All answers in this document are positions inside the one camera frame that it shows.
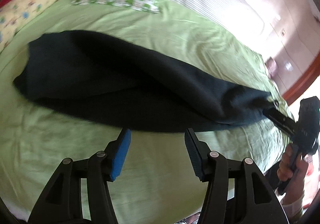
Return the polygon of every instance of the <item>black plastic handle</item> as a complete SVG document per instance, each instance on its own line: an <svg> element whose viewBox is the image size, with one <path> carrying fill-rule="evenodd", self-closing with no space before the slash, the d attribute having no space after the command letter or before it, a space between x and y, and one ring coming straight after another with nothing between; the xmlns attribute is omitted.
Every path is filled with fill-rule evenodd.
<svg viewBox="0 0 320 224"><path fill-rule="evenodd" d="M87 188L91 220L94 224L118 224L108 189L101 169L108 155L97 152L88 160Z"/></svg>
<svg viewBox="0 0 320 224"><path fill-rule="evenodd" d="M291 179L288 179L287 181L280 182L278 186L278 193L280 195L283 195L284 193L287 192L288 187L290 186L291 180L294 180L296 177L299 169L297 169L296 163L297 163L297 157L300 154L299 147L295 144L291 144L292 147L292 156L290 158L290 163L289 163L289 168L293 172L293 176Z"/></svg>

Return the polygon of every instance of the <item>human hand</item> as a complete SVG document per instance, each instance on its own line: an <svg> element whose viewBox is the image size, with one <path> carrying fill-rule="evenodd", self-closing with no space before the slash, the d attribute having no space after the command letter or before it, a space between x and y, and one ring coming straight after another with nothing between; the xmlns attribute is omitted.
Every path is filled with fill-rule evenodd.
<svg viewBox="0 0 320 224"><path fill-rule="evenodd" d="M287 181L293 176L293 172L289 168L291 156L292 156L292 147L291 147L291 144L289 144L286 147L284 154L282 155L282 159L279 164L279 169L277 171L277 175L280 181ZM302 159L302 154L298 155L296 166L299 171L289 184L286 195L283 198L284 205L288 205L297 201L303 195L304 178L307 174L308 163Z"/></svg>

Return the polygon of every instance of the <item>finger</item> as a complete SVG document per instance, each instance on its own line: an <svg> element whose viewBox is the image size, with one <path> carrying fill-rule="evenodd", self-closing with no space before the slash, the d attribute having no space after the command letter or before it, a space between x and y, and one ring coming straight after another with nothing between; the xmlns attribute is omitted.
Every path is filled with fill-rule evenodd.
<svg viewBox="0 0 320 224"><path fill-rule="evenodd" d="M303 176L303 178L306 176L309 164L302 159L302 154L299 154L297 157L296 166L299 169L299 175Z"/></svg>
<svg viewBox="0 0 320 224"><path fill-rule="evenodd" d="M292 147L291 144L288 144L284 151L289 157L292 155Z"/></svg>
<svg viewBox="0 0 320 224"><path fill-rule="evenodd" d="M282 173L280 168L277 170L277 176L280 181L286 181L288 179L288 177Z"/></svg>
<svg viewBox="0 0 320 224"><path fill-rule="evenodd" d="M287 153L284 153L282 155L281 161L286 164L289 165L290 164L290 156Z"/></svg>
<svg viewBox="0 0 320 224"><path fill-rule="evenodd" d="M291 178L293 176L293 172L290 170L288 165L284 164L282 161L279 163L279 169L287 178Z"/></svg>

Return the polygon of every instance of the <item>green bed sheet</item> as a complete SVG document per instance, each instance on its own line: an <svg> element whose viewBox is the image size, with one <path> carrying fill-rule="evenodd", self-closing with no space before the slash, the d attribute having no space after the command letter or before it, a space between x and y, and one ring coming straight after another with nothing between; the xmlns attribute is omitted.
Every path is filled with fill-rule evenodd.
<svg viewBox="0 0 320 224"><path fill-rule="evenodd" d="M80 29L107 33L217 78L270 91L280 101L281 112L290 113L259 54L221 26L173 1L160 0L160 10L151 14L106 5L73 6L71 0L59 0L0 53L0 196L14 214L30 214L63 158L88 158L120 132L36 106L13 87L13 79L28 60L27 43L43 33ZM269 120L198 133L198 137L227 158L253 158L262 171L280 159L289 142ZM122 173L109 189L119 223L171 224L201 208L206 186L194 175L182 133L133 131ZM229 196L232 190L230 181ZM83 203L84 216L89 218L85 191Z"/></svg>

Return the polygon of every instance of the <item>yellow patterned pillow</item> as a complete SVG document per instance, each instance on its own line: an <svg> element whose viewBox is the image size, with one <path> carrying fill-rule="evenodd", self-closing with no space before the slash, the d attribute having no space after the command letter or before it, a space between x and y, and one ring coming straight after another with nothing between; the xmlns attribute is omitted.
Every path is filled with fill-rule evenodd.
<svg viewBox="0 0 320 224"><path fill-rule="evenodd" d="M57 0L11 0L0 9L0 52L14 35Z"/></svg>

